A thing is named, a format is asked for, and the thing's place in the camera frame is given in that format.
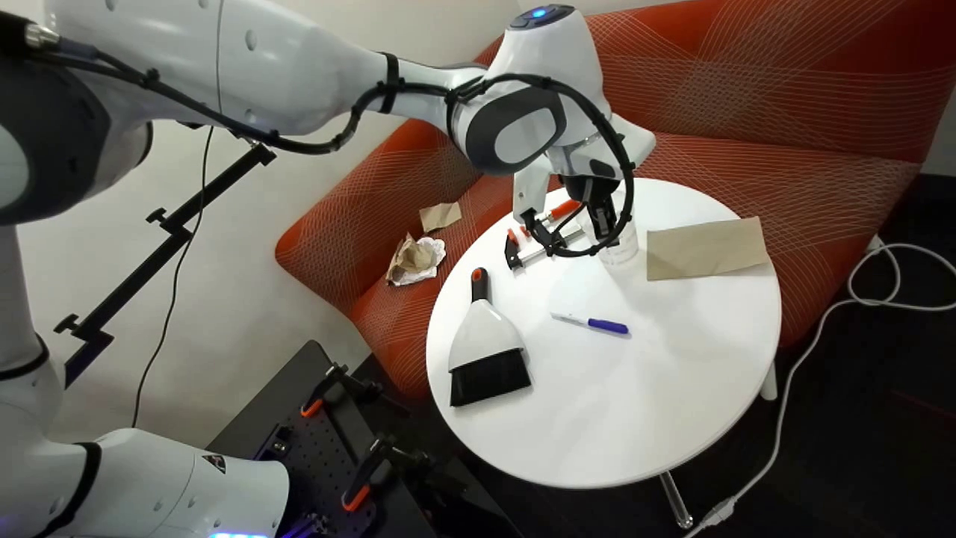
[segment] pen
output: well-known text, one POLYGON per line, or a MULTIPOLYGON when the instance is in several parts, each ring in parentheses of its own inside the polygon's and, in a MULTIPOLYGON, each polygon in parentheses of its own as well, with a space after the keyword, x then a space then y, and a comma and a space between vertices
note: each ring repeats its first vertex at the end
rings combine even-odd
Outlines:
POLYGON ((611 331, 611 334, 629 334, 625 323, 614 320, 598 320, 598 317, 574 317, 574 314, 553 314, 562 323, 589 326, 593 331, 611 331))

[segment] white wall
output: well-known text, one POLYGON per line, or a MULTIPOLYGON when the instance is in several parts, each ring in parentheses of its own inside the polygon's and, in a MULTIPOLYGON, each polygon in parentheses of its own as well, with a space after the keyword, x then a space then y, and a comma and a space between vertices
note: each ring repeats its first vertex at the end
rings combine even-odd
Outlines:
MULTIPOLYGON (((335 27, 354 46, 435 65, 473 61, 520 10, 535 7, 535 0, 281 3, 335 27)), ((637 3, 577 0, 585 12, 637 3)), ((39 3, 0 0, 0 10, 36 15, 39 3)), ((371 116, 338 157, 281 157, 210 210, 186 264, 169 342, 145 387, 142 427, 207 442, 307 339, 323 342, 338 361, 357 366, 363 358, 360 339, 274 267, 271 245, 395 125, 395 121, 371 116)), ((956 113, 943 124, 928 167, 956 178, 953 154, 948 154, 953 134, 956 113)), ((177 207, 198 190, 199 140, 199 133, 160 125, 154 154, 121 187, 62 219, 21 227, 32 320, 57 358, 66 358, 74 342, 54 334, 51 326, 72 312, 86 314, 163 239, 142 224, 142 215, 154 207, 177 207)), ((242 145, 228 134, 216 139, 211 170, 239 154, 242 145)), ((153 354, 168 293, 169 270, 108 326, 117 343, 69 393, 57 426, 60 438, 96 438, 129 423, 138 375, 153 354)))

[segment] black cable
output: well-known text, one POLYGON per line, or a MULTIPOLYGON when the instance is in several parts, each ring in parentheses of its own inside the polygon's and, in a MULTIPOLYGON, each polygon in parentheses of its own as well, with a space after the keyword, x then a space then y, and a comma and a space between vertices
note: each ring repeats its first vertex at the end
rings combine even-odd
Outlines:
POLYGON ((553 234, 562 234, 585 207, 577 207, 571 215, 564 215, 553 234))
MULTIPOLYGON (((207 133, 199 190, 207 190, 207 182, 210 182, 211 133, 216 133, 216 130, 207 133)), ((145 361, 145 367, 142 367, 142 375, 139 375, 139 384, 138 384, 138 394, 135 394, 135 406, 132 406, 132 427, 138 427, 138 423, 139 423, 145 376, 148 376, 148 370, 153 370, 160 346, 168 343, 169 323, 172 323, 172 312, 177 312, 177 303, 180 303, 181 264, 186 264, 186 254, 190 252, 190 245, 195 245, 195 239, 198 239, 198 234, 199 234, 199 227, 204 227, 204 213, 207 213, 207 210, 199 210, 198 224, 190 227, 190 239, 186 242, 186 248, 181 248, 181 254, 180 254, 180 261, 177 261, 172 287, 169 287, 169 305, 168 305, 168 314, 163 314, 163 320, 160 320, 154 349, 153 349, 153 355, 148 355, 148 361, 145 361)))

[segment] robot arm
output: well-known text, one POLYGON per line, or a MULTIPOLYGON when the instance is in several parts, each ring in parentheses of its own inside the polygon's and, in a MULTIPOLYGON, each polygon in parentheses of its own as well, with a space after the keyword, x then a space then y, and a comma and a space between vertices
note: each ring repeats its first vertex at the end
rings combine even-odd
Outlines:
MULTIPOLYGON (((60 134, 90 133, 74 140, 90 161, 86 178, 74 179, 78 187, 62 200, 62 170, 32 170, 30 179, 21 179, 23 187, 57 190, 27 190, 32 195, 30 213, 17 213, 23 200, 3 200, 0 191, 0 224, 54 215, 121 179, 142 161, 153 121, 222 124, 268 148, 328 154, 347 145, 360 110, 416 116, 456 140, 478 170, 513 175, 543 157, 553 175, 602 178, 602 190, 591 182, 577 190, 589 207, 598 207, 598 200, 589 200, 591 191, 611 191, 628 178, 622 167, 641 161, 653 148, 650 133, 610 113, 589 27, 571 7, 541 7, 520 15, 504 31, 486 71, 431 68, 360 52, 262 0, 48 0, 48 25, 51 34, 27 25, 23 36, 44 39, 32 39, 23 52, 57 58, 60 71, 66 68, 81 82, 74 94, 92 94, 83 109, 98 110, 98 133, 90 133, 90 124, 60 125, 60 134), (347 110, 353 121, 343 139, 332 145, 313 148, 284 139, 316 133, 347 110), (629 154, 629 160, 610 154, 611 140, 599 140, 593 116, 614 121, 602 139, 622 133, 628 149, 617 154, 629 154)), ((0 125, 8 124, 3 116, 23 113, 23 104, 8 109, 0 110, 0 125)), ((36 116, 30 121, 27 125, 51 133, 36 116)), ((543 187, 541 179, 516 182, 520 207, 513 213, 541 210, 543 187)))
POLYGON ((271 536, 281 463, 207 456, 142 432, 48 442, 60 393, 32 339, 15 224, 113 187, 148 154, 148 124, 216 124, 281 149, 332 154, 360 110, 441 130, 467 160, 516 175, 535 224, 550 175, 567 178, 611 242, 610 191, 653 134, 611 116, 585 22, 520 15, 486 71, 426 68, 353 48, 266 0, 48 0, 48 27, 0 12, 0 536, 271 536), (332 116, 332 145, 299 145, 332 116))

